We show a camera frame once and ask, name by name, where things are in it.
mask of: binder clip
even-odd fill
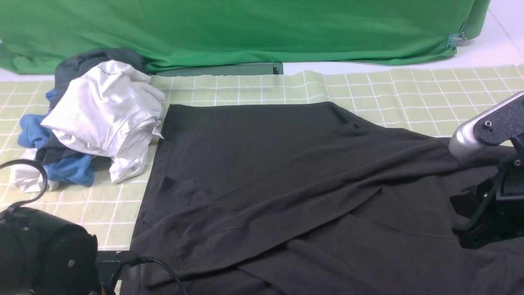
[[[446,48],[455,48],[457,46],[466,45],[466,43],[467,38],[464,37],[464,32],[460,34],[450,34],[449,38],[447,39]]]

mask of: black mount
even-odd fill
[[[524,236],[524,96],[478,120],[474,137],[483,145],[510,140],[516,155],[498,164],[498,173],[450,198],[457,214],[469,222],[452,228],[463,248]]]

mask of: black t-shirt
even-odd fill
[[[462,249],[449,197],[511,148],[459,161],[448,139],[333,103],[170,106],[131,250],[190,295],[524,294],[524,241]],[[123,295],[179,294],[160,267]]]

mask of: cutting mat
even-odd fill
[[[384,127],[406,128],[431,136],[450,136],[457,126],[492,105],[524,90],[524,66],[415,70],[294,76],[153,77],[167,102],[195,107],[237,104],[300,104],[333,101]],[[16,140],[23,114],[47,112],[45,92],[52,82],[0,83],[0,163],[18,158]],[[106,167],[97,166],[92,187],[62,186],[32,207],[84,226],[99,238],[101,249],[129,248],[146,188],[156,143],[144,174],[110,183]],[[0,170],[0,210],[33,197],[9,185],[9,169]]]

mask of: cable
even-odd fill
[[[30,204],[32,202],[37,201],[38,199],[40,199],[44,195],[44,193],[46,193],[46,190],[47,190],[47,172],[44,169],[44,167],[42,165],[40,165],[38,162],[33,161],[33,160],[28,160],[28,159],[11,160],[11,161],[5,162],[4,164],[0,165],[0,169],[6,168],[6,167],[9,167],[9,166],[13,166],[13,165],[29,165],[29,166],[35,168],[36,170],[38,170],[38,172],[40,172],[40,174],[42,174],[42,189],[40,190],[40,193],[38,193],[38,195],[35,198],[30,199],[30,200],[26,200],[26,201],[15,202],[11,206],[9,206],[9,208],[5,211],[5,215],[4,215],[6,220],[10,220],[11,219],[11,216],[13,215],[13,212],[18,207],[21,207],[21,206],[24,206],[24,205],[27,205],[27,204]]]
[[[133,267],[140,264],[147,264],[147,263],[156,263],[162,266],[173,280],[175,280],[178,285],[180,286],[180,290],[182,290],[183,295],[189,295],[187,289],[185,288],[184,284],[182,283],[182,280],[177,276],[177,274],[167,265],[165,262],[158,260],[156,258],[146,258],[146,257],[135,257],[129,261],[121,263],[118,268],[115,270],[113,275],[111,276],[110,282],[109,282],[109,288],[114,290],[116,288],[116,283],[118,282],[118,279],[120,277],[120,273],[124,269],[125,266]]]
[[[184,284],[182,283],[182,281],[180,280],[180,278],[179,278],[179,277],[177,276],[177,274],[176,274],[176,273],[175,273],[175,272],[174,272],[174,271],[169,267],[169,265],[167,265],[165,262],[160,261],[160,260],[158,260],[158,259],[156,259],[156,258],[141,258],[140,261],[141,261],[142,263],[152,263],[152,262],[154,262],[154,263],[157,263],[157,264],[159,264],[160,266],[162,266],[162,267],[163,267],[163,268],[164,268],[164,269],[169,273],[169,275],[171,275],[171,278],[172,278],[173,280],[175,280],[175,281],[178,283],[178,285],[180,286],[180,289],[182,290],[182,294],[183,294],[183,295],[189,295],[189,294],[188,294],[188,291],[185,289],[185,286],[184,286]]]

